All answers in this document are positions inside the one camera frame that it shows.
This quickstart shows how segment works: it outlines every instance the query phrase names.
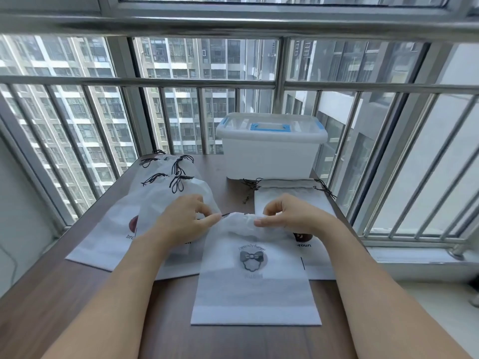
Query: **left hand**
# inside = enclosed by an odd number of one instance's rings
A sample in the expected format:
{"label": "left hand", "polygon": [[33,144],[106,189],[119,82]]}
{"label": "left hand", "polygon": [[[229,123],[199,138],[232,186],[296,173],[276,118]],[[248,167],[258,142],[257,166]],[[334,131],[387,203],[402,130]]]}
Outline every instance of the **left hand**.
{"label": "left hand", "polygon": [[[196,213],[205,217],[197,219]],[[183,195],[166,207],[144,236],[171,249],[199,238],[220,219],[221,214],[212,214],[211,208],[203,203],[201,195]]]}

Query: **bow graphic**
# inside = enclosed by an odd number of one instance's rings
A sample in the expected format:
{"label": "bow graphic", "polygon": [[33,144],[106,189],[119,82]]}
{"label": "bow graphic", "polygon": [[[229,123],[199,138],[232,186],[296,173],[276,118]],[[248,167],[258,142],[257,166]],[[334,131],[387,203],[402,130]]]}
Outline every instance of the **bow graphic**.
{"label": "bow graphic", "polygon": [[[254,259],[254,260],[260,262],[260,264],[258,265],[258,268],[251,270],[248,267],[246,267],[246,262],[248,262],[250,259]],[[263,256],[263,252],[248,253],[248,252],[245,252],[245,251],[241,251],[239,253],[239,260],[241,262],[243,262],[243,266],[246,270],[248,270],[250,272],[254,272],[254,271],[257,271],[257,270],[260,269],[261,263],[264,260],[264,256]]]}

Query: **plastic storage box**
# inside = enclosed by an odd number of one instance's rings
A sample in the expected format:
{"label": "plastic storage box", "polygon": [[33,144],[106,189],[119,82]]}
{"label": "plastic storage box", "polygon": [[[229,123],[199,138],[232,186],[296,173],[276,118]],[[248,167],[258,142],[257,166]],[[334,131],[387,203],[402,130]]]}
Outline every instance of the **plastic storage box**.
{"label": "plastic storage box", "polygon": [[230,113],[216,128],[230,179],[308,178],[328,134],[313,116]]}

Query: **table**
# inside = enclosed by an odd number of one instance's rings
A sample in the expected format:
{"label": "table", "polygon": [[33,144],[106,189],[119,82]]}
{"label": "table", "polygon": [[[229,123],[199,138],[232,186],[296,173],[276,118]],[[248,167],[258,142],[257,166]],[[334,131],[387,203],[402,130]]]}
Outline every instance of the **table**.
{"label": "table", "polygon": [[[0,299],[0,358],[37,359],[55,341],[109,272],[64,257],[128,191],[139,161]],[[222,213],[253,213],[248,187],[225,176],[224,156],[195,156]],[[345,221],[333,204],[338,217]],[[198,276],[157,281],[148,305],[140,358],[356,358],[335,281],[310,281],[322,326],[190,326]]]}

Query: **box lid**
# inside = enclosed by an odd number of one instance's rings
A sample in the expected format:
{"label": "box lid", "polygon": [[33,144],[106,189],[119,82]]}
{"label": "box lid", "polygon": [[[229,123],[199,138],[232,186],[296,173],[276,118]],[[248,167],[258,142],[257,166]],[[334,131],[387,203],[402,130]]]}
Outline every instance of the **box lid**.
{"label": "box lid", "polygon": [[322,144],[328,133],[314,116],[230,113],[216,128],[221,138]]}

